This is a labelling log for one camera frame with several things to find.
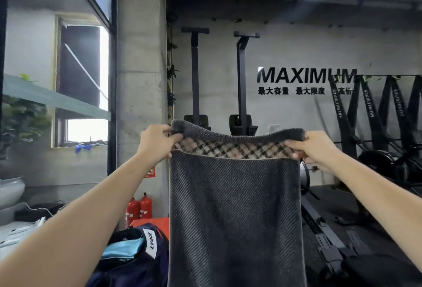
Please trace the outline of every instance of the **floor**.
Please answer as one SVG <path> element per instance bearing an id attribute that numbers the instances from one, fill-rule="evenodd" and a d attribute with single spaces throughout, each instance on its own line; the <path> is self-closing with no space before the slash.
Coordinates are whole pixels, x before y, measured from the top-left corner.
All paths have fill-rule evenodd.
<path id="1" fill-rule="evenodd" d="M 374 223 L 367 227 L 348 226 L 341 227 L 334 222 L 335 216 L 341 216 L 345 219 L 353 219 L 357 212 L 355 198 L 344 192 L 334 190 L 329 185 L 314 186 L 312 191 L 317 194 L 321 200 L 315 199 L 312 195 L 307 194 L 306 198 L 314 206 L 314 208 L 325 218 L 331 229 L 345 243 L 349 243 L 346 229 L 355 230 L 361 240 L 370 247 L 375 253 L 389 254 L 400 260 L 410 262 L 406 255 L 401 251 L 397 244 L 388 236 L 382 227 Z M 303 226 L 303 244 L 305 251 L 305 263 L 314 272 L 319 272 L 324 263 L 318 253 L 318 243 L 315 235 L 307 225 Z"/>

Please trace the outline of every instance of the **white pot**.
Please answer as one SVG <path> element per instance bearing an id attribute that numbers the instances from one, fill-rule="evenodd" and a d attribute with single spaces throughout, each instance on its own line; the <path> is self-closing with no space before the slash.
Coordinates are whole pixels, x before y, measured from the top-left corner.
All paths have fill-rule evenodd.
<path id="1" fill-rule="evenodd" d="M 25 190 L 21 177 L 0 179 L 0 210 L 15 205 Z"/>

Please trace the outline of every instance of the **towel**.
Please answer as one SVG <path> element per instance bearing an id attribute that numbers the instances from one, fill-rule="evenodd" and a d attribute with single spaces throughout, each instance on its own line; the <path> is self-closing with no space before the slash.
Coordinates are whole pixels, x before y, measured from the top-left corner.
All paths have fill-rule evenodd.
<path id="1" fill-rule="evenodd" d="M 299 162 L 302 129 L 230 136 L 175 120 L 170 287 L 306 285 Z"/>

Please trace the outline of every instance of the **navy backpack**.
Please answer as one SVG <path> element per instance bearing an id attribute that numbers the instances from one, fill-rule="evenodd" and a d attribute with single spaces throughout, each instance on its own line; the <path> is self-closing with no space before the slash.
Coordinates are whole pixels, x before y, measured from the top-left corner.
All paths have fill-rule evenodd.
<path id="1" fill-rule="evenodd" d="M 129 227 L 113 233 L 107 245 L 141 237 L 145 242 L 134 259 L 100 260 L 86 287 L 166 287 L 169 242 L 158 227 L 149 223 Z"/>

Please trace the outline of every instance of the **fire extinguisher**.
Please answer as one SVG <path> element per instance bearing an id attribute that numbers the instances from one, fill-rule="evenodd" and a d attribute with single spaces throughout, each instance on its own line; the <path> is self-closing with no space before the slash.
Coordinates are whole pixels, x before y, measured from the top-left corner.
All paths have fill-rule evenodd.
<path id="1" fill-rule="evenodd" d="M 128 228 L 134 220 L 139 219 L 139 211 L 140 203 L 132 198 L 126 207 L 126 228 Z"/>
<path id="2" fill-rule="evenodd" d="M 140 200 L 140 217 L 141 219 L 152 218 L 152 199 L 146 193 L 144 193 L 144 196 Z"/>

